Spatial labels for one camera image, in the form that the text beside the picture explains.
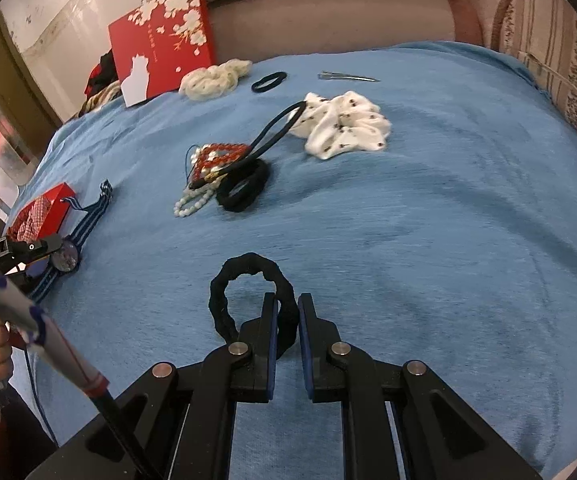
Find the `striped cushion right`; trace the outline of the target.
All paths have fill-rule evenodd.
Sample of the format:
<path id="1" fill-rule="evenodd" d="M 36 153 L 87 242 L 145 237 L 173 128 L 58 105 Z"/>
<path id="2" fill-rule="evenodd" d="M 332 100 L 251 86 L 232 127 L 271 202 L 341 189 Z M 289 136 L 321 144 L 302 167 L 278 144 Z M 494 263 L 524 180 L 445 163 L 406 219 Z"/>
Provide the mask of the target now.
<path id="1" fill-rule="evenodd" d="M 577 130 L 577 13 L 567 0 L 503 0 L 491 47 L 523 63 Z"/>

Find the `red floral box lid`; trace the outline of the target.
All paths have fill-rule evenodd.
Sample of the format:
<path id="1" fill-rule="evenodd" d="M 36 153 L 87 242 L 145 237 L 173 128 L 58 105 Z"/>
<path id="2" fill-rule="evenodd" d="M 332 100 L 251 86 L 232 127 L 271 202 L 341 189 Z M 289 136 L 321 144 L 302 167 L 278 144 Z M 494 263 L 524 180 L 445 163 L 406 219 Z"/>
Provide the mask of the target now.
<path id="1" fill-rule="evenodd" d="M 108 25 L 128 107 L 169 91 L 215 63 L 206 0 L 150 0 Z"/>

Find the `blue blanket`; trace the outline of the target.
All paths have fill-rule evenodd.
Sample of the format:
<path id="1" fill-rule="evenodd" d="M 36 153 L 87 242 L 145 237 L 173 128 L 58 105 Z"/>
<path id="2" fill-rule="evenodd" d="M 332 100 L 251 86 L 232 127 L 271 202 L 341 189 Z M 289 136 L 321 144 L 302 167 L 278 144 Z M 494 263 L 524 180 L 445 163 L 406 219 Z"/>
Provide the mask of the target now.
<path id="1" fill-rule="evenodd" d="M 113 101 L 55 133 L 17 205 L 63 182 L 84 204 L 103 182 L 114 196 L 43 307 L 121 393 L 156 362 L 220 346 L 210 281 L 256 252 L 344 340 L 425 362 L 554 477 L 577 459 L 577 132 L 522 64 L 466 44 L 283 56 L 252 77 L 279 70 L 266 93 Z M 192 146 L 252 141 L 306 94 L 348 90 L 391 122 L 384 150 L 320 160 L 287 136 L 252 207 L 174 216 Z"/>

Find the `black red clothing pile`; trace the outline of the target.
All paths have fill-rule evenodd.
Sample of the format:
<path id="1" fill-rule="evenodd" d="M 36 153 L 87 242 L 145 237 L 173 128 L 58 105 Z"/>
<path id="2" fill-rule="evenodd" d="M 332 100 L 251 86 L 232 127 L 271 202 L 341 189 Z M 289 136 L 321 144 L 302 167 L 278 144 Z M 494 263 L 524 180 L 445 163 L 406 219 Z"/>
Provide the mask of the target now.
<path id="1" fill-rule="evenodd" d="M 120 95 L 121 88 L 113 52 L 108 51 L 101 56 L 100 62 L 91 70 L 86 88 L 84 88 L 84 102 L 75 118 L 98 110 Z"/>

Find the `red white checkered scrunchie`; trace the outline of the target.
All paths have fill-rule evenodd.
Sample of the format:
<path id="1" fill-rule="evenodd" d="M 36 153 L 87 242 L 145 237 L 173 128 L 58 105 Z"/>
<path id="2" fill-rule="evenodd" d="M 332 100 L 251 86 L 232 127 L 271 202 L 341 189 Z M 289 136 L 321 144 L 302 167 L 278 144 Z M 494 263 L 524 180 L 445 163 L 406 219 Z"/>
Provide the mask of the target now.
<path id="1" fill-rule="evenodd" d="M 40 196 L 28 204 L 16 217 L 11 227 L 11 238 L 16 242 L 38 240 L 50 207 L 51 202 L 44 196 Z"/>

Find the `black headband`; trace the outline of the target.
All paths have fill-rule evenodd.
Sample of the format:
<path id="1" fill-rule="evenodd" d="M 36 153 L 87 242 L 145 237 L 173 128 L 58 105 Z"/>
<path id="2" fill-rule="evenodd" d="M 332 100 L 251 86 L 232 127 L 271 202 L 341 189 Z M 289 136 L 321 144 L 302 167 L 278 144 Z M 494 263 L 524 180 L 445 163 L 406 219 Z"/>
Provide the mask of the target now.
<path id="1" fill-rule="evenodd" d="M 205 177 L 195 178 L 189 182 L 189 188 L 195 190 L 201 188 L 209 182 L 214 182 L 219 177 L 225 176 L 228 172 L 238 169 L 246 164 L 259 158 L 266 153 L 270 148 L 273 148 L 283 136 L 285 136 L 298 122 L 307 108 L 305 101 L 298 101 L 287 107 L 285 110 L 275 117 L 273 117 L 267 125 L 262 128 L 261 132 L 256 136 L 254 141 L 249 144 L 244 153 L 234 162 L 226 166 L 220 167 L 218 170 L 210 170 Z"/>

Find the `white dotted scrunchie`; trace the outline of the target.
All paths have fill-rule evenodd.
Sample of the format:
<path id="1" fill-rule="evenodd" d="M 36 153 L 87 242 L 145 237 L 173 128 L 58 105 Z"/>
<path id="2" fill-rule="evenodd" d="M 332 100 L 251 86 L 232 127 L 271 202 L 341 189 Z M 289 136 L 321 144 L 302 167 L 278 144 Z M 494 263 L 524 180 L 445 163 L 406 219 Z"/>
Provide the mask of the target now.
<path id="1" fill-rule="evenodd" d="M 392 123 L 380 107 L 365 96 L 347 91 L 332 99 L 306 94 L 305 112 L 290 128 L 305 140 L 305 151 L 321 160 L 354 152 L 378 152 L 386 148 Z"/>

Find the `thick black scrunchie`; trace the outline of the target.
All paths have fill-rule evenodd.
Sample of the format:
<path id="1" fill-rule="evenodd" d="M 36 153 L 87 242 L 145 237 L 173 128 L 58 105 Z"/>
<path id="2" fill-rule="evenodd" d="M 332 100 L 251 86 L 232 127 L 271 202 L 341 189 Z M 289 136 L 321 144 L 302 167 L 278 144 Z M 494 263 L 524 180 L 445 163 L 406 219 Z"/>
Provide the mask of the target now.
<path id="1" fill-rule="evenodd" d="M 267 162 L 262 159 L 246 162 L 226 174 L 217 188 L 216 200 L 226 211 L 242 212 L 264 191 L 269 177 Z"/>

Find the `watch with striped strap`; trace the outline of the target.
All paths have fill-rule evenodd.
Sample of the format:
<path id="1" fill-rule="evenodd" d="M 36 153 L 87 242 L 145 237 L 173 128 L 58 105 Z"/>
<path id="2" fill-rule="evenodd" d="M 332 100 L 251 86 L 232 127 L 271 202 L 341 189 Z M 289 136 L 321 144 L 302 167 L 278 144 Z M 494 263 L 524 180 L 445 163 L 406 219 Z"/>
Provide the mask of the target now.
<path id="1" fill-rule="evenodd" d="M 113 197 L 113 186 L 109 180 L 100 185 L 98 200 L 89 205 L 82 206 L 76 195 L 68 195 L 60 198 L 60 204 L 67 205 L 70 209 L 83 212 L 84 216 L 76 225 L 74 231 L 62 236 L 62 246 L 57 252 L 52 252 L 46 270 L 40 275 L 39 281 L 30 291 L 30 299 L 36 304 L 41 302 L 52 286 L 59 278 L 78 270 L 81 261 L 81 249 L 87 238 L 92 233 L 98 222 L 106 213 L 110 200 Z"/>

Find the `cream scrunchie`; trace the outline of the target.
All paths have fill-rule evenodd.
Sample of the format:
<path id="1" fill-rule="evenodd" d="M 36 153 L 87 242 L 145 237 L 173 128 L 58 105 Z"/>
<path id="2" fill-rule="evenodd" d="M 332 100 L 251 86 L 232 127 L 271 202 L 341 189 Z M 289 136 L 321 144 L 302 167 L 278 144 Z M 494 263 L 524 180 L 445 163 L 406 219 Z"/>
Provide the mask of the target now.
<path id="1" fill-rule="evenodd" d="M 192 101 L 221 98 L 238 87 L 252 66 L 252 61 L 231 58 L 219 65 L 197 68 L 182 78 L 179 93 Z"/>

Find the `pink headboard cushion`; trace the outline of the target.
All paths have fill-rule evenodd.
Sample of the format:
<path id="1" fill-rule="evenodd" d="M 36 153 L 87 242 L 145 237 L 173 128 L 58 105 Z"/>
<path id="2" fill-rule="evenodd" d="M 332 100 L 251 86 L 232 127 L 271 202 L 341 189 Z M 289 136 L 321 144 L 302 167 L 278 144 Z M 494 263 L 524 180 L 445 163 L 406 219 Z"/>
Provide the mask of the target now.
<path id="1" fill-rule="evenodd" d="M 410 41 L 484 43 L 469 0 L 219 0 L 208 10 L 218 62 Z"/>

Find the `silver hair clip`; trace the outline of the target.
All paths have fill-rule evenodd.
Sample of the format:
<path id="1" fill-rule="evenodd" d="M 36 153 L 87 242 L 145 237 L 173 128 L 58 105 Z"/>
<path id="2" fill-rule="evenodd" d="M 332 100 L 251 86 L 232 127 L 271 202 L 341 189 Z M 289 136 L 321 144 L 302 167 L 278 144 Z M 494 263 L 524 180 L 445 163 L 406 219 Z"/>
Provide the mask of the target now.
<path id="1" fill-rule="evenodd" d="M 351 75 L 351 74 L 344 74 L 344 73 L 335 73 L 335 72 L 327 72 L 326 70 L 322 70 L 318 74 L 318 78 L 322 80 L 349 80 L 349 81 L 362 81 L 362 82 L 372 82 L 375 84 L 379 82 L 377 78 L 369 77 L 369 76 L 359 76 L 359 75 Z"/>

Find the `red jewelry box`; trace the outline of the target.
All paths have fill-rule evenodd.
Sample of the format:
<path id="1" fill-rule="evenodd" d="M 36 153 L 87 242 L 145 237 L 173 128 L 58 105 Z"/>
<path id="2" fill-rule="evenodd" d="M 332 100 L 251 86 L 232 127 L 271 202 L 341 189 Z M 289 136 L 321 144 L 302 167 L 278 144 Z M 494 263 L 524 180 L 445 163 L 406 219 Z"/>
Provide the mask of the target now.
<path id="1" fill-rule="evenodd" d="M 30 243 L 56 234 L 70 209 L 67 199 L 75 196 L 67 183 L 55 185 L 23 206 L 6 231 L 6 237 L 13 242 Z"/>

